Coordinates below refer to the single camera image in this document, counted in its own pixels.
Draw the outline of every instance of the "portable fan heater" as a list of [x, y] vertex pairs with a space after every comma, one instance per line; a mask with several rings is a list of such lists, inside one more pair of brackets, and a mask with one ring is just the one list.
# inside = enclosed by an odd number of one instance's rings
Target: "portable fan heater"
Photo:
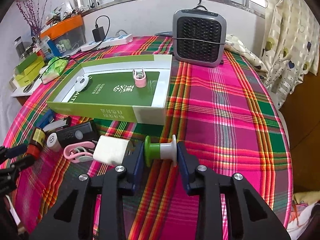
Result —
[[198, 7], [179, 10], [173, 16], [174, 56], [179, 61], [215, 67], [222, 60], [227, 22], [222, 15]]

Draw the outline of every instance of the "pink plastic clip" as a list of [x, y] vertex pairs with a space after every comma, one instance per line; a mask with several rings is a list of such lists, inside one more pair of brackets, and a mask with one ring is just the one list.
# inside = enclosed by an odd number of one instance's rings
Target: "pink plastic clip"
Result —
[[93, 142], [81, 142], [81, 143], [71, 144], [64, 149], [63, 155], [66, 159], [68, 159], [73, 163], [92, 161], [93, 160], [92, 153], [88, 153], [88, 152], [74, 153], [73, 150], [77, 147], [86, 147], [86, 148], [92, 149], [95, 146], [96, 145]]
[[144, 69], [142, 69], [142, 72], [136, 71], [134, 69], [133, 79], [134, 79], [134, 82], [136, 83], [136, 87], [138, 88], [144, 88], [147, 85], [147, 76], [146, 76], [146, 73], [144, 72]]

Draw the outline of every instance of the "bottle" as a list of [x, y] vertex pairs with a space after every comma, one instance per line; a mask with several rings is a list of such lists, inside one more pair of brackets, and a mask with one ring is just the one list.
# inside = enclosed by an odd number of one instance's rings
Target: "bottle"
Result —
[[39, 159], [45, 141], [45, 133], [42, 129], [35, 127], [29, 140], [27, 154], [32, 155], [36, 160]]
[[33, 52], [35, 52], [38, 57], [42, 57], [43, 60], [45, 60], [45, 55], [37, 43], [34, 45]]

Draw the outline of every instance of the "bed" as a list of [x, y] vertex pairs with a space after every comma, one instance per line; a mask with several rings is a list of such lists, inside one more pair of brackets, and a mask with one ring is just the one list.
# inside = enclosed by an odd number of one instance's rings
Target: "bed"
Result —
[[[167, 37], [135, 37], [132, 43], [83, 56], [80, 61], [107, 57], [169, 54]], [[170, 97], [165, 126], [95, 119], [101, 134], [143, 141], [168, 142], [173, 134], [184, 141], [190, 154], [217, 173], [243, 174], [286, 227], [292, 202], [292, 166], [283, 125], [258, 75], [246, 60], [225, 51], [224, 64], [206, 68], [173, 60]], [[41, 85], [15, 118], [4, 142], [6, 147], [28, 143], [32, 126], [48, 110], [46, 100], [77, 63], [69, 62], [65, 73]], [[86, 122], [72, 117], [72, 125]], [[96, 161], [70, 163], [63, 153], [47, 147], [32, 167], [23, 171], [12, 200], [25, 228], [32, 232], [52, 207], [59, 192], [72, 185], [79, 174], [91, 177], [111, 169]], [[228, 238], [226, 208], [223, 235]], [[94, 234], [98, 235], [100, 198], [97, 198]], [[124, 198], [128, 239], [195, 239], [198, 198], [183, 190], [178, 168], [170, 161], [155, 160], [143, 174], [134, 197]]]

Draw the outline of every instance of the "white panda figurine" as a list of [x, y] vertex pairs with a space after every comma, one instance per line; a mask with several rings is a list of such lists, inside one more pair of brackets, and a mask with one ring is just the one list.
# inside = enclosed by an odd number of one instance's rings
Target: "white panda figurine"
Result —
[[89, 83], [89, 77], [86, 77], [86, 76], [77, 77], [75, 90], [77, 92], [81, 92], [82, 90], [85, 89], [88, 83]]

